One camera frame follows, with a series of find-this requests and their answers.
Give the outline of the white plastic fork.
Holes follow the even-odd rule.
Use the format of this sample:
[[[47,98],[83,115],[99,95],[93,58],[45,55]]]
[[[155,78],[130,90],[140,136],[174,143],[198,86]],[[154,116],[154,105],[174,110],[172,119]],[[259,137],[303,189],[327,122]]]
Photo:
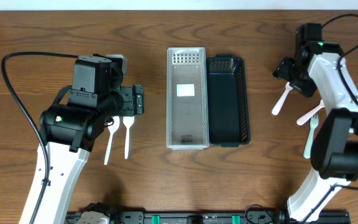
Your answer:
[[[275,106],[272,109],[272,114],[274,116],[278,115],[279,112],[282,109],[282,106],[289,94],[289,92],[291,92],[293,89],[293,87],[290,85],[290,82],[287,82],[285,85],[285,91],[283,92],[283,94],[281,95],[281,97],[278,99],[278,101],[276,102]]]

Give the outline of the white plastic spoon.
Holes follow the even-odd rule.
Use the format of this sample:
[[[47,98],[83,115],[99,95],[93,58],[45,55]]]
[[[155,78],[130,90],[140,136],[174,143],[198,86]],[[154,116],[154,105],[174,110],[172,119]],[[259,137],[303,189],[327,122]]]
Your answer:
[[[126,139],[125,139],[125,148],[124,148],[124,158],[129,158],[129,148],[130,148],[130,133],[131,127],[134,124],[135,118],[133,116],[125,116],[122,119],[124,126],[126,127]]]
[[[312,110],[310,110],[309,112],[307,112],[306,114],[304,114],[303,116],[297,119],[296,121],[297,125],[299,126],[304,125],[314,114],[316,114],[322,108],[324,108],[324,102],[323,100],[320,100],[319,104],[315,108],[313,108]]]
[[[113,122],[108,124],[108,131],[109,131],[109,139],[108,139],[108,145],[106,148],[105,158],[104,158],[104,165],[106,166],[109,162],[109,156],[112,149],[112,140],[114,133],[119,129],[120,126],[120,118],[118,116],[113,117]]]

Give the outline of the pale green plastic fork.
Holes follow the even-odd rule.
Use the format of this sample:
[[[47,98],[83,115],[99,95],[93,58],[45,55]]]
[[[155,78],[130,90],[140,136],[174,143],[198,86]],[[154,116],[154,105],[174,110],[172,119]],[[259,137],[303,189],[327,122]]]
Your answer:
[[[314,138],[314,131],[318,127],[319,124],[319,118],[317,114],[314,114],[310,119],[310,131],[308,134],[308,139],[305,144],[305,149],[303,152],[303,156],[305,159],[309,159],[311,156],[311,147],[313,144],[313,138]]]

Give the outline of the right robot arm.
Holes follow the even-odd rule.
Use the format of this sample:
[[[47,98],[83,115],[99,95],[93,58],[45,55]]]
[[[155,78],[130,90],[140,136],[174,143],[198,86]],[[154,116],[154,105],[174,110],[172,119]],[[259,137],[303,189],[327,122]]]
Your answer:
[[[358,91],[339,44],[323,40],[323,26],[307,23],[296,30],[293,57],[285,57],[273,76],[307,97],[317,91],[326,120],[312,140],[311,170],[287,200],[288,217],[314,222],[341,189],[358,179]]]

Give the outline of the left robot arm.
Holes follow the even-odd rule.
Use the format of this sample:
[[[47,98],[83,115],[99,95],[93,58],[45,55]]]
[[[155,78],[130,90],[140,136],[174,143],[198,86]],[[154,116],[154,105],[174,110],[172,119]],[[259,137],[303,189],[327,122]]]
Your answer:
[[[144,113],[142,85],[123,87],[123,55],[80,55],[73,83],[40,116],[37,165],[21,223],[63,223],[96,138],[119,118]]]

